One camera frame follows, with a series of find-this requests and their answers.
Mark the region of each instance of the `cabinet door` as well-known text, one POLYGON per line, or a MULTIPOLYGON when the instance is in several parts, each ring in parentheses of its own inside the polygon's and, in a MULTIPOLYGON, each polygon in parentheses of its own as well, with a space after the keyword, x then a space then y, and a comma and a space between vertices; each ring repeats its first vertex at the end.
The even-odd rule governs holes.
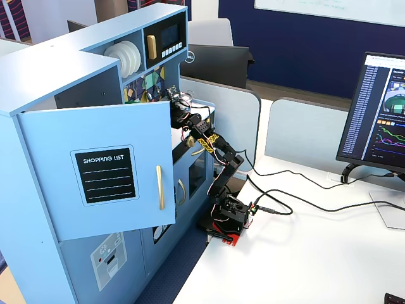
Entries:
POLYGON ((168 102, 18 119, 60 241, 175 222, 168 102))

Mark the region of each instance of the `desk partition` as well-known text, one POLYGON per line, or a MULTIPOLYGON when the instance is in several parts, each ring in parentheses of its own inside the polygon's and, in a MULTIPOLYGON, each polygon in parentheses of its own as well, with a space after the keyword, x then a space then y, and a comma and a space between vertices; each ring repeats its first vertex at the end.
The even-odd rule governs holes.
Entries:
MULTIPOLYGON (((279 99, 270 110, 265 155, 341 174, 347 163, 335 160, 347 118, 347 110, 297 99, 279 99)), ((386 174, 372 167, 359 167, 350 177, 386 174)), ((400 179, 370 177, 365 181, 399 191, 400 179)))
MULTIPOLYGON (((215 132, 235 150, 247 149, 249 159, 255 160, 261 109, 260 97, 255 92, 190 77, 180 78, 180 88, 183 92, 191 91, 197 99, 214 103, 215 132)), ((239 168, 240 171, 250 169, 247 161, 239 168)))

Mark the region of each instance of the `chalkboard sticker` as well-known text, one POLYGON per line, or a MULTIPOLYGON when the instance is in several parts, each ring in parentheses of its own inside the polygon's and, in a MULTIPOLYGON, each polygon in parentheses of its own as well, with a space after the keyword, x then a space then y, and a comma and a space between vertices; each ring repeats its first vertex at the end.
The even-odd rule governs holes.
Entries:
POLYGON ((138 198, 132 146, 72 151, 84 205, 138 198))

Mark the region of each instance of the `stack of plates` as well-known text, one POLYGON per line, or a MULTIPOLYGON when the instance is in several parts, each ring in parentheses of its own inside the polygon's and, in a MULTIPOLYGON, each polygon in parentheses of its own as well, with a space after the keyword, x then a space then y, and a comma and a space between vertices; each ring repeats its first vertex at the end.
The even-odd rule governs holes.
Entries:
POLYGON ((127 78, 135 73, 140 67, 140 53, 135 44, 130 41, 121 41, 110 46, 104 52, 105 56, 113 57, 121 61, 121 76, 127 78))

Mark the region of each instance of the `desk surface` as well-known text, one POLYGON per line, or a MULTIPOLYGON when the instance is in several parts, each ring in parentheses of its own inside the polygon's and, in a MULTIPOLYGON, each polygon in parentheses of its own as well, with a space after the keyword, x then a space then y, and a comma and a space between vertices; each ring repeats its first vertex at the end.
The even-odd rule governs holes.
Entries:
MULTIPOLYGON (((323 185, 328 173, 264 156, 260 173, 301 172, 323 185)), ((326 208, 370 201, 368 191, 386 190, 366 182, 323 190, 284 173, 252 180, 264 190, 281 189, 326 208)), ((259 191, 246 183, 245 204, 259 191)), ((367 303, 385 293, 405 297, 405 231, 386 228, 374 205, 326 213, 283 194, 292 216, 259 211, 236 247, 213 239, 178 294, 188 303, 367 303)), ((260 205, 282 211, 268 198, 260 205)))
POLYGON ((29 46, 29 44, 25 43, 0 39, 0 57, 21 49, 25 49, 29 46))

